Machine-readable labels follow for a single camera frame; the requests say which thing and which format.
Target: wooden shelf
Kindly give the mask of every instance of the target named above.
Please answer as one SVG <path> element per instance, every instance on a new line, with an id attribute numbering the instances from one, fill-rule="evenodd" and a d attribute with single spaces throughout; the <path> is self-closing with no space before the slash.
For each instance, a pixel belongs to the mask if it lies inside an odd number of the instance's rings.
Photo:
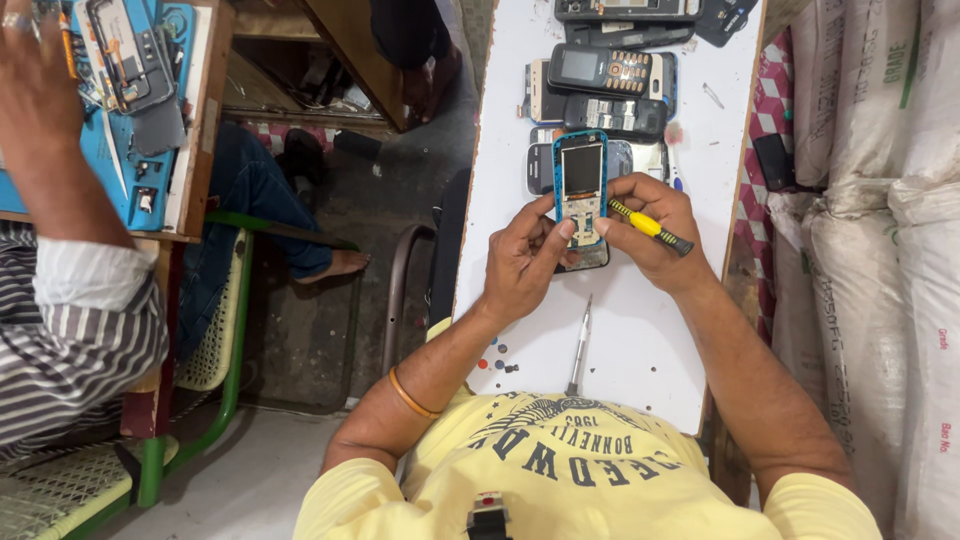
<path id="1" fill-rule="evenodd" d="M 272 8 L 263 0 L 232 2 L 237 10 L 235 37 L 268 37 L 297 41 L 323 41 L 306 13 L 293 0 L 280 0 Z"/>

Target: hand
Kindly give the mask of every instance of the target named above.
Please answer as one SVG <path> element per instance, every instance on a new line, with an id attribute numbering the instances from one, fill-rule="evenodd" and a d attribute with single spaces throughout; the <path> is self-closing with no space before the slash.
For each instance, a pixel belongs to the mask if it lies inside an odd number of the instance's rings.
<path id="1" fill-rule="evenodd" d="M 569 266 L 580 260 L 566 249 L 573 222 L 565 219 L 557 225 L 543 216 L 553 207 L 553 195 L 544 195 L 490 236 L 487 280 L 476 306 L 501 328 L 540 305 L 558 262 Z"/>
<path id="2" fill-rule="evenodd" d="M 700 245 L 690 198 L 685 193 L 643 173 L 633 173 L 611 180 L 607 184 L 607 196 L 628 209 L 643 212 L 671 233 L 696 244 L 693 251 L 680 258 L 677 252 L 635 229 L 619 213 L 610 211 L 611 217 L 601 217 L 594 222 L 593 228 L 610 245 L 629 255 L 656 288 L 673 295 L 695 285 L 716 282 Z"/>
<path id="3" fill-rule="evenodd" d="M 0 12 L 32 17 L 30 0 L 0 0 Z M 57 153 L 80 149 L 83 109 L 70 78 L 56 19 L 0 34 L 0 148 L 11 170 L 36 167 Z"/>

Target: phone screen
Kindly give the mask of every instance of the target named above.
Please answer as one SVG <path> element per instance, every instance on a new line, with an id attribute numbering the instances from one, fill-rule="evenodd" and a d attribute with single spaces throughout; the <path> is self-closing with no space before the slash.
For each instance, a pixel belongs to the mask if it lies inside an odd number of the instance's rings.
<path id="1" fill-rule="evenodd" d="M 603 178 L 603 145 L 591 144 L 563 152 L 564 196 L 598 191 Z"/>
<path id="2" fill-rule="evenodd" d="M 564 54 L 564 67 L 561 68 L 560 75 L 568 79 L 592 81 L 593 71 L 596 69 L 599 60 L 600 55 L 596 53 L 566 51 L 566 54 Z"/>

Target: white table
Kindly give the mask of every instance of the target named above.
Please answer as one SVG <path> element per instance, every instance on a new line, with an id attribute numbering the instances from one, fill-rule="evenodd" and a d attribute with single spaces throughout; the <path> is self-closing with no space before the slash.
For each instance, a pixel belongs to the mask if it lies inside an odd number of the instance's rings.
<path id="1" fill-rule="evenodd" d="M 523 168 L 534 125 L 516 117 L 516 106 L 523 98 L 524 66 L 550 58 L 564 39 L 563 24 L 552 11 L 553 3 L 546 0 L 503 1 L 494 8 L 454 319 L 483 290 L 489 236 L 532 200 Z M 746 28 L 722 49 L 697 37 L 696 45 L 685 50 L 682 45 L 657 49 L 679 59 L 680 106 L 673 122 L 683 128 L 684 139 L 676 146 L 677 161 L 717 275 L 724 271 L 732 231 L 762 14 L 761 3 Z M 473 370 L 470 389 L 478 394 L 563 392 L 590 293 L 581 395 L 649 410 L 682 432 L 699 433 L 707 381 L 684 320 L 672 299 L 615 249 L 604 268 L 554 276 L 540 307 L 488 348 L 484 359 L 490 366 Z M 499 345 L 507 346 L 505 354 L 497 351 Z M 519 370 L 495 369 L 499 359 Z"/>

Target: repair tool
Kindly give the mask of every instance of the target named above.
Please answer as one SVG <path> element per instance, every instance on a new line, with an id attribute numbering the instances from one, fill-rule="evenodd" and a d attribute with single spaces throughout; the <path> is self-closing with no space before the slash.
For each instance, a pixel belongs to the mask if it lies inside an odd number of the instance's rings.
<path id="1" fill-rule="evenodd" d="M 66 53 L 66 68 L 70 77 L 80 79 L 77 75 L 77 61 L 73 58 L 73 36 L 70 35 L 70 21 L 66 18 L 63 9 L 63 0 L 60 0 L 60 35 L 63 36 L 63 52 Z"/>
<path id="2" fill-rule="evenodd" d="M 116 169 L 117 178 L 120 179 L 120 186 L 123 187 L 123 196 L 130 200 L 130 194 L 127 193 L 127 183 L 123 180 L 123 167 L 120 166 L 120 155 L 117 154 L 117 143 L 113 140 L 113 129 L 110 127 L 110 113 L 107 108 L 100 109 L 104 116 L 104 136 L 107 138 L 107 146 L 110 149 L 110 157 L 113 159 L 113 168 Z"/>
<path id="3" fill-rule="evenodd" d="M 673 248 L 673 250 L 676 251 L 677 255 L 680 257 L 685 257 L 686 254 L 690 253 L 690 250 L 693 249 L 693 242 L 688 242 L 671 233 L 667 229 L 664 229 L 663 226 L 660 223 L 657 223 L 657 221 L 652 217 L 640 212 L 634 212 L 633 210 L 621 205 L 614 199 L 610 199 L 607 204 L 610 205 L 610 208 L 629 218 L 630 224 L 639 229 L 641 233 L 644 233 L 655 240 L 659 240 L 667 246 Z"/>
<path id="4" fill-rule="evenodd" d="M 580 341 L 577 343 L 577 357 L 573 360 L 573 374 L 570 375 L 570 383 L 566 386 L 567 397 L 577 397 L 580 395 L 580 368 L 584 362 L 584 348 L 587 346 L 587 324 L 590 320 L 590 305 L 593 304 L 593 293 L 587 300 L 587 311 L 584 313 L 584 325 L 580 327 Z"/>

